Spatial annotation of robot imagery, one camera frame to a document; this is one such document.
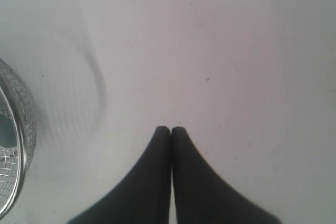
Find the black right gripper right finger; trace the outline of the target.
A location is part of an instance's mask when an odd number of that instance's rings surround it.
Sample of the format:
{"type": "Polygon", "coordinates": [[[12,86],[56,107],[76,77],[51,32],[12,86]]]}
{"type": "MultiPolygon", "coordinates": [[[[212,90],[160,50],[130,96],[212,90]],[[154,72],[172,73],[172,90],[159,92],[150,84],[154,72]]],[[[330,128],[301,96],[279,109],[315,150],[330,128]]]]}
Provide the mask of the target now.
{"type": "Polygon", "coordinates": [[[280,223],[220,178],[183,127],[171,133],[178,223],[280,223]]]}

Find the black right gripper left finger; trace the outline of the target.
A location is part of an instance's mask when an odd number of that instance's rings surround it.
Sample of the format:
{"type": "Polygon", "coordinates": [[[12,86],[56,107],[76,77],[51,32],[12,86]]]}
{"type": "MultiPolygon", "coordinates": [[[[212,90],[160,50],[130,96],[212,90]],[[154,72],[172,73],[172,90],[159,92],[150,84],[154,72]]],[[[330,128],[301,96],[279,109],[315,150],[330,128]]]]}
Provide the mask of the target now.
{"type": "Polygon", "coordinates": [[[158,126],[125,178],[70,223],[168,223],[171,198],[170,130],[158,126]]]}

